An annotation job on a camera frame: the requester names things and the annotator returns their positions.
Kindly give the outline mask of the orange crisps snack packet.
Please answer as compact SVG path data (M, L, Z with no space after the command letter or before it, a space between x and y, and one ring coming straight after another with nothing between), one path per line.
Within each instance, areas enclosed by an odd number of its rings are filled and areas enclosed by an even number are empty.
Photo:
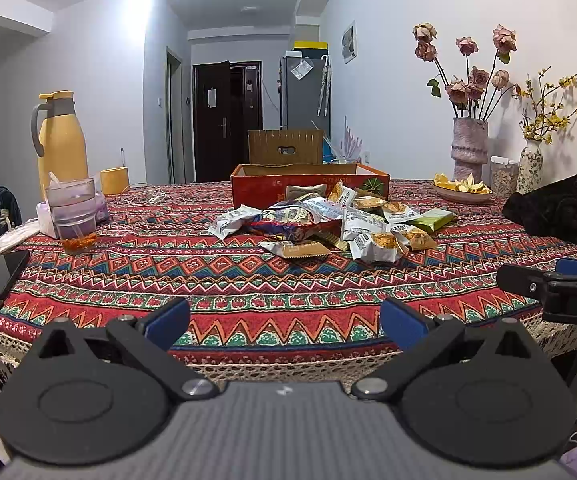
M436 240L417 226L405 223L395 224L390 228L390 232L395 234L412 252L437 248Z

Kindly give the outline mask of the silver white snack packet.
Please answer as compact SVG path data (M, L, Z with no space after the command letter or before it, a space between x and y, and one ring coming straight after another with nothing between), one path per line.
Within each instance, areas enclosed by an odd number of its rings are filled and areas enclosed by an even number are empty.
M226 237L238 232L243 226L261 214L261 210L241 205L238 208L219 214L214 221L210 223L207 231L218 240L224 240Z

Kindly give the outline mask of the red foil snack bag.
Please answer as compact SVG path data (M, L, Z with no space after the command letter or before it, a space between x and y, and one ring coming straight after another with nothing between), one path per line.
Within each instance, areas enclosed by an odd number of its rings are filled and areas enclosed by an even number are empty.
M338 235L340 219L322 217L302 206L288 206L280 209L264 209L253 220L246 222L246 228L275 240L297 243L321 233Z

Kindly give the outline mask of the white biscuit snack packet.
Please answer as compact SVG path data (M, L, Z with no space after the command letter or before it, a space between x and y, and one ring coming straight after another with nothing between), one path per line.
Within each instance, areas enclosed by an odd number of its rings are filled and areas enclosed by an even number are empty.
M365 263L395 263L409 252L403 237L395 233L363 232L351 240L349 248L352 258Z

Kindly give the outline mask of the floral white vase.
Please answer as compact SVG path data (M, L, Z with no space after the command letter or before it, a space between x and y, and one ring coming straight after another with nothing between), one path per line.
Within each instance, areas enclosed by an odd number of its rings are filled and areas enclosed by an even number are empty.
M516 192L527 194L541 185L543 170L543 154L540 143L527 140L520 154L517 170Z

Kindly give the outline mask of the patterned red tablecloth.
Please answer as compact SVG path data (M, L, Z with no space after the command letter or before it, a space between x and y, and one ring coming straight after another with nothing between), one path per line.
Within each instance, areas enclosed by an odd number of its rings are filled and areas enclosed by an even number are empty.
M0 311L0 379L54 318L101 327L174 297L189 301L192 318L172 352L216 382L353 382L395 355L379 326L389 297L477 325L516 316L550 356L577 349L577 327L545 322L535 301L495 284L505 262L552 269L577 259L577 246L526 233L500 202L454 205L436 249L394 264L339 250L284 260L248 233L218 240L207 228L231 205L226 182L135 188L110 199L110 222L88 254L68 255L43 235L27 240L28 266Z

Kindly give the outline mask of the pink textured vase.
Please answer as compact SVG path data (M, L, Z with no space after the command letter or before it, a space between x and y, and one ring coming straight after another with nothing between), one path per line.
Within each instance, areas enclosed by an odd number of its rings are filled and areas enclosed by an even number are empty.
M481 181L482 167L488 161L488 123L474 118L454 118L451 158L455 180L473 176L475 182Z

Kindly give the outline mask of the clear plastic cup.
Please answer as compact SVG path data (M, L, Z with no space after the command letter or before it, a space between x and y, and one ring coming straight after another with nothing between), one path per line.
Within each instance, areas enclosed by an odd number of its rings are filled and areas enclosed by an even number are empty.
M55 232L68 254L91 249L96 241L96 198L92 178L52 182L46 188Z

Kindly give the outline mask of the brown small snack packet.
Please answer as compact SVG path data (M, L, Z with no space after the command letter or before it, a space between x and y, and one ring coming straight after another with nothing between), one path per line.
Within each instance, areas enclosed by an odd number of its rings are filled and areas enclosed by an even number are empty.
M267 252L284 259L305 259L327 257L331 251L319 242L306 240L290 243L288 240L265 240L259 246Z

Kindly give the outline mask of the yellow ceramic cup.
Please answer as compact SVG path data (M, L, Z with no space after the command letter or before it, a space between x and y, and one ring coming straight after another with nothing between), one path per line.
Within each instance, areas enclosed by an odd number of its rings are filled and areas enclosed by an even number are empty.
M100 172L101 191L106 196L115 196L130 188L128 168L125 166L103 169Z

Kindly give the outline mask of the yellow thermos jug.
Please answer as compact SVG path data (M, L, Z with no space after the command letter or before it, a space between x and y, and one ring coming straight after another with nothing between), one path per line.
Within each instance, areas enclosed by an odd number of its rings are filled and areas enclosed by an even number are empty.
M31 112L30 134L37 154L42 200L51 174L60 181L89 177L86 140L76 116L74 92L40 93Z

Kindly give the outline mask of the brown cardboard carton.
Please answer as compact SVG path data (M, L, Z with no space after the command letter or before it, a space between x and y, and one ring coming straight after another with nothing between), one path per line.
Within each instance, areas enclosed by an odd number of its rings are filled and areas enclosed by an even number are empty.
M249 130L247 134L251 164L283 166L322 162L322 130Z

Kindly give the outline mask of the dark entrance door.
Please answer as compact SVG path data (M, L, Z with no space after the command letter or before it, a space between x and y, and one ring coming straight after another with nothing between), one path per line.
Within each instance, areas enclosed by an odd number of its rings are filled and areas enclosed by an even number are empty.
M226 181L249 162L248 133L262 127L259 61L193 67L195 178Z

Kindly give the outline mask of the grey refrigerator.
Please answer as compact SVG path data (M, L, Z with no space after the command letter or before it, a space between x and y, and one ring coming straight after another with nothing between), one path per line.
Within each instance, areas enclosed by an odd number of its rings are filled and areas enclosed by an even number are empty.
M280 61L280 127L322 130L329 136L331 118L325 103L327 93L327 53Z

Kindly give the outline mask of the yellow box on fridge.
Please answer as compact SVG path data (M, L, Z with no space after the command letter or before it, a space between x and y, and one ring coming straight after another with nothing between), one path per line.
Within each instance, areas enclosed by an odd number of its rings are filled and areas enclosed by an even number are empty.
M296 51L316 50L327 51L328 44L325 41L295 40L293 47Z

